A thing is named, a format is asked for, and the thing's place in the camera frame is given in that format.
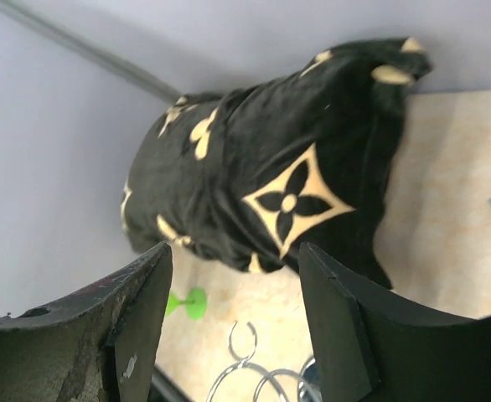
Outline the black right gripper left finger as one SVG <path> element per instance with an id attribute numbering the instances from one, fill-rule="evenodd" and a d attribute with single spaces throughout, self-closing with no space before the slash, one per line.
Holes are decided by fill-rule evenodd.
<path id="1" fill-rule="evenodd" d="M 145 401 L 173 274 L 161 243 L 19 317 L 0 317 L 0 401 Z"/>

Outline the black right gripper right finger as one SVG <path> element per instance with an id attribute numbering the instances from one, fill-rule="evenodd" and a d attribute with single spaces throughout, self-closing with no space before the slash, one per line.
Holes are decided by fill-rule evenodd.
<path id="1" fill-rule="evenodd" d="M 491 316 L 408 300 L 315 245 L 300 282 L 325 401 L 491 401 Z"/>

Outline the green wine glass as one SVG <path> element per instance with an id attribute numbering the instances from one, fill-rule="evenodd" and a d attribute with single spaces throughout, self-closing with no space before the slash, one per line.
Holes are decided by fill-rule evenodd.
<path id="1" fill-rule="evenodd" d="M 202 288 L 192 288 L 185 299 L 179 299 L 172 291 L 169 293 L 165 309 L 165 317 L 168 317 L 179 307 L 184 307 L 189 319 L 197 321 L 206 313 L 208 306 L 207 295 Z"/>

